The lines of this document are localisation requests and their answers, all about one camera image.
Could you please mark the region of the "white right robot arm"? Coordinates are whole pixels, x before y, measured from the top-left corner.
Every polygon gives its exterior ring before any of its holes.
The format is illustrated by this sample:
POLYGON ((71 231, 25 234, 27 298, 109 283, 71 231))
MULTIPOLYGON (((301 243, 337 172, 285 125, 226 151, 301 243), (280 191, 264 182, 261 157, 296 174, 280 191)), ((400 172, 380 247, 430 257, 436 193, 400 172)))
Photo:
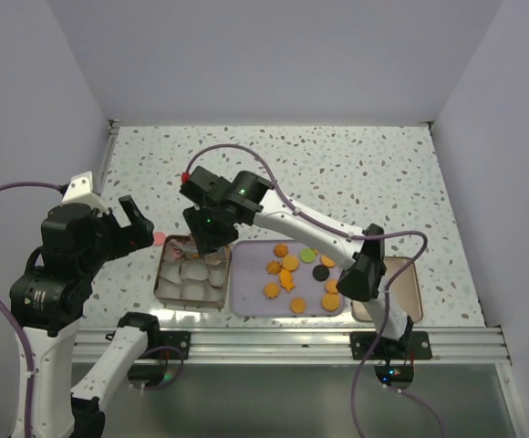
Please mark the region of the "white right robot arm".
POLYGON ((381 227, 371 224, 363 231, 348 231, 308 207, 290 204, 272 182, 248 171, 228 181, 197 167, 183 175, 180 193, 192 202, 183 217, 201 256, 234 242, 239 224, 309 245, 339 266, 337 291, 363 305, 377 329, 382 353, 396 359, 410 349, 413 322, 389 296, 394 276, 384 262, 381 227))

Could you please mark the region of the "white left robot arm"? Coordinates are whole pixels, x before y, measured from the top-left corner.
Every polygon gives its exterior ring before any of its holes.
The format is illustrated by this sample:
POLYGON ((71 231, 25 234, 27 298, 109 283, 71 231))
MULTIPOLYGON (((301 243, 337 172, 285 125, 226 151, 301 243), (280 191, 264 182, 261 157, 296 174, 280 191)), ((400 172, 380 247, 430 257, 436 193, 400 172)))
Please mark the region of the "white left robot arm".
POLYGON ((42 245, 10 289, 11 312, 22 329, 20 393, 15 437, 100 437, 111 396, 139 357, 162 346, 159 321, 128 312, 105 352, 78 384, 72 384, 73 349, 92 282, 111 260, 153 244, 153 223, 130 196, 119 204, 130 220, 113 212, 65 203, 41 224, 42 245))

